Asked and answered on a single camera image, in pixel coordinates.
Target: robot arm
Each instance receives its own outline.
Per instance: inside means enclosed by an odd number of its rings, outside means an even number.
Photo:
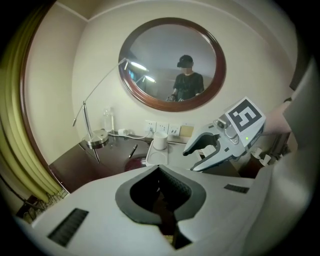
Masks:
[[[201,172],[229,159],[244,155],[261,136],[266,117],[252,101],[244,97],[220,118],[193,133],[183,155],[212,145],[215,151],[197,162],[192,171]]]

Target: yellow curtain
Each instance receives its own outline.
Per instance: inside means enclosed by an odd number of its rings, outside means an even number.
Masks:
[[[61,187],[41,165],[29,142],[20,108],[20,76],[27,47],[50,6],[39,6],[24,20],[4,52],[0,69],[0,161],[45,202],[47,193],[54,195]]]

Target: wall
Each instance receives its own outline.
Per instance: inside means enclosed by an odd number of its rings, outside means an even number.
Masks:
[[[48,164],[80,141],[72,127],[72,72],[86,24],[53,5],[36,32],[28,56],[27,114],[35,141]]]
[[[295,26],[272,0],[234,0],[255,15],[274,35],[293,68],[298,56]]]
[[[87,102],[94,129],[102,127],[103,109],[109,106],[115,110],[116,129],[132,129],[137,135],[143,135],[144,120],[192,123],[199,128],[219,117],[225,108],[244,96],[248,96],[265,113],[282,103],[292,93],[289,84],[294,68],[275,36],[241,5],[233,1],[211,2],[214,6],[194,1],[135,1],[91,18],[80,39],[74,61],[74,111],[106,71],[116,65],[127,36],[143,23],[162,17],[188,19],[213,34],[226,58],[227,73],[222,89],[215,98],[197,109],[163,112],[135,100],[115,70]],[[86,133],[83,121],[78,121],[77,130],[80,137]],[[257,145],[266,148],[272,142],[272,138],[262,137]]]

